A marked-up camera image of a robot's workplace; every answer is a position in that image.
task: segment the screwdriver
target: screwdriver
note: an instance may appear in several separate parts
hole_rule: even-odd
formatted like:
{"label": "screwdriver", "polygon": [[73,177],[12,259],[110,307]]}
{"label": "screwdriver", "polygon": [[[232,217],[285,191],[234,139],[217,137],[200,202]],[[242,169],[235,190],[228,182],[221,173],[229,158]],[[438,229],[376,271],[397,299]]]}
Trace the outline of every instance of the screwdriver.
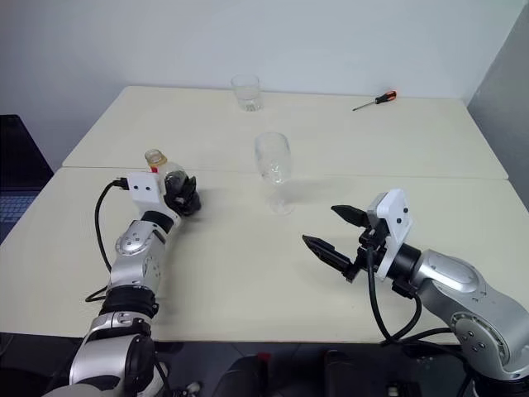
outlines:
{"label": "screwdriver", "polygon": [[379,103],[389,102],[393,101],[397,97],[397,91],[388,91],[384,95],[380,95],[379,97],[375,98],[373,102],[366,103],[365,105],[359,106],[357,108],[353,109],[353,112],[355,110],[365,108],[366,106],[372,105],[373,103],[378,105]]}

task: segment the white table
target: white table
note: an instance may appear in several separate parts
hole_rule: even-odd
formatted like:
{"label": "white table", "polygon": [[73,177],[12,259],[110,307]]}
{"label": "white table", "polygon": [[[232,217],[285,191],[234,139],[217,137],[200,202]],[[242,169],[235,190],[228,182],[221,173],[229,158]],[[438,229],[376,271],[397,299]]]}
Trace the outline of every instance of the white table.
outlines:
{"label": "white table", "polygon": [[160,148],[187,170],[253,172],[254,138],[290,140],[298,175],[505,179],[507,174],[457,99],[264,93],[243,112],[228,90],[128,87],[64,161],[68,167],[144,167]]}
{"label": "white table", "polygon": [[[0,246],[0,331],[80,337],[105,285],[93,208],[116,169],[59,170]],[[415,225],[407,240],[466,259],[488,282],[527,309],[529,215],[506,180],[317,177],[295,180],[295,210],[269,212],[256,175],[196,172],[203,209],[183,225],[164,266],[155,317],[158,340],[375,342],[366,277],[353,285],[320,262],[301,235],[328,240],[353,256],[361,230],[332,204],[365,208],[374,196],[406,189]],[[111,191],[102,234],[113,244],[136,217],[127,192]],[[412,314],[412,302],[379,285],[391,330]],[[424,311],[417,330],[441,326]],[[455,342],[450,336],[437,339]]]}

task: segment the keyboard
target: keyboard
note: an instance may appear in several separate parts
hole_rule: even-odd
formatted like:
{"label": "keyboard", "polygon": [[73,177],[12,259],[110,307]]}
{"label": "keyboard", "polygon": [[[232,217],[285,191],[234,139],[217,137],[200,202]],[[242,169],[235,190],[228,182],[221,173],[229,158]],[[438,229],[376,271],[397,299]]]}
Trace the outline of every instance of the keyboard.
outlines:
{"label": "keyboard", "polygon": [[0,222],[16,222],[33,203],[35,196],[0,196]]}

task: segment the red screwdriver handle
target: red screwdriver handle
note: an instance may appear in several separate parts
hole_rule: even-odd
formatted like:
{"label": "red screwdriver handle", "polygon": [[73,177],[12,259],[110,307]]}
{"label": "red screwdriver handle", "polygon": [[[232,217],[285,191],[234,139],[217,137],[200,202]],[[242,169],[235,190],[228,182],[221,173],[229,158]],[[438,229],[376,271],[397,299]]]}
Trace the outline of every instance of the red screwdriver handle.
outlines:
{"label": "red screwdriver handle", "polygon": [[374,102],[378,105],[379,103],[393,101],[397,97],[397,91],[388,91],[384,95],[374,99]]}

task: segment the drinking glass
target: drinking glass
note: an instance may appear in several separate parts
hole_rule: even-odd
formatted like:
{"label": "drinking glass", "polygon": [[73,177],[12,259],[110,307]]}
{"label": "drinking glass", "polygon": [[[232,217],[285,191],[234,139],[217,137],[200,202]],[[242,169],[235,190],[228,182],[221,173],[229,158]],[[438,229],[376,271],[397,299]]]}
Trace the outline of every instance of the drinking glass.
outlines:
{"label": "drinking glass", "polygon": [[277,132],[260,134],[255,138],[255,161],[261,177],[274,190],[268,198],[272,211],[278,215],[291,213],[293,205],[284,191],[284,184],[292,174],[287,137]]}
{"label": "drinking glass", "polygon": [[255,112],[263,107],[259,78],[253,74],[238,74],[231,79],[233,93],[242,110]]}

